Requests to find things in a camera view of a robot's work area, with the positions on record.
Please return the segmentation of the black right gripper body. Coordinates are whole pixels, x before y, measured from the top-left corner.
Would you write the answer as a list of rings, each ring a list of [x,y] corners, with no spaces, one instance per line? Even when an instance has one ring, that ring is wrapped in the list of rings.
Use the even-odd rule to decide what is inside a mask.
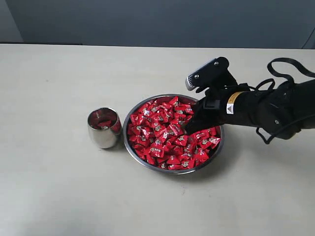
[[[283,86],[266,90],[247,84],[209,88],[203,98],[203,128],[233,124],[279,130],[283,126]]]

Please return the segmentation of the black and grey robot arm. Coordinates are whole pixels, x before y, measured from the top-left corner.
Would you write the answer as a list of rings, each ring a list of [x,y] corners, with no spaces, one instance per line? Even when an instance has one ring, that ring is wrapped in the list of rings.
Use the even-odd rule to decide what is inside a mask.
[[[258,90],[247,84],[229,86],[212,92],[193,107],[194,116],[185,125],[188,134],[224,124],[254,127],[270,134],[270,139],[290,139],[302,129],[315,127],[315,82],[276,89]]]

